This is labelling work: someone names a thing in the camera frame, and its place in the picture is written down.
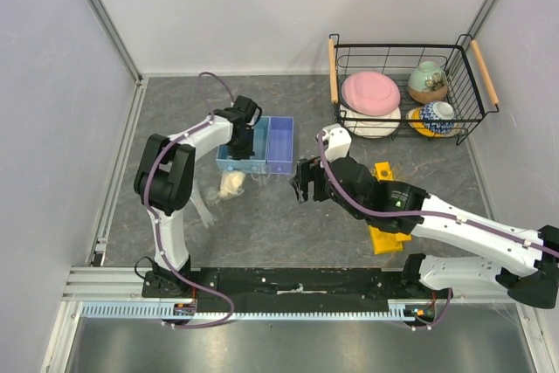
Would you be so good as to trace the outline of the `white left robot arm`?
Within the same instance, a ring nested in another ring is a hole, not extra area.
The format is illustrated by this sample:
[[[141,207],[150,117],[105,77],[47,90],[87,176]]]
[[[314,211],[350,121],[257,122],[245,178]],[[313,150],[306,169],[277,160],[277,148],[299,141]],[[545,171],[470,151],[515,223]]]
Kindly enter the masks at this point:
[[[191,288],[191,276],[183,269],[190,263],[183,233],[183,208],[194,186],[199,158],[222,145],[234,160],[254,155],[254,128],[262,108],[245,96],[230,107],[211,111],[191,128],[174,135],[151,135],[135,175],[134,190],[146,207],[155,239],[155,263],[167,270],[162,288],[182,297]]]

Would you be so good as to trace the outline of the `blue three-compartment drawer box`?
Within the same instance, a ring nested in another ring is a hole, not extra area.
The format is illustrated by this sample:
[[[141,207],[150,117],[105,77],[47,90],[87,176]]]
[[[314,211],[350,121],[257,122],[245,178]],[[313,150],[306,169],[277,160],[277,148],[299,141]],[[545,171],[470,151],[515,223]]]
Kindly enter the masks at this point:
[[[217,149],[216,164],[222,172],[288,176],[293,170],[293,147],[293,117],[263,116],[254,129],[254,155],[234,160],[222,145]]]

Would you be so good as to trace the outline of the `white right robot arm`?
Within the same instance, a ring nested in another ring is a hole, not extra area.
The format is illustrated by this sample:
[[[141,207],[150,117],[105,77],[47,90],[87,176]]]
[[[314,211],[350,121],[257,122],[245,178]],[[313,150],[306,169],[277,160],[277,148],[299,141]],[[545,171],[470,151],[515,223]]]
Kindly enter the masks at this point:
[[[558,297],[558,229],[522,229],[480,217],[406,182],[380,180],[350,156],[298,161],[290,180],[299,202],[331,200],[357,220],[395,235],[429,238],[467,251],[466,257],[412,254],[400,275],[413,298],[428,290],[503,292],[535,308]]]

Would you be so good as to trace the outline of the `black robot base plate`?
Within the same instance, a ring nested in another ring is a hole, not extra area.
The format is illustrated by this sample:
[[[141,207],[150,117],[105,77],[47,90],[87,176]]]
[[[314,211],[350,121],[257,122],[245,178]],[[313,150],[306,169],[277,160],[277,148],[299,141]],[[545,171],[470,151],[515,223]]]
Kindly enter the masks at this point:
[[[452,293],[433,291],[413,270],[424,258],[414,254],[404,270],[380,268],[204,267],[182,270],[187,283],[152,266],[142,275],[141,296],[178,300],[219,312],[238,309],[381,310],[390,300],[444,301]]]

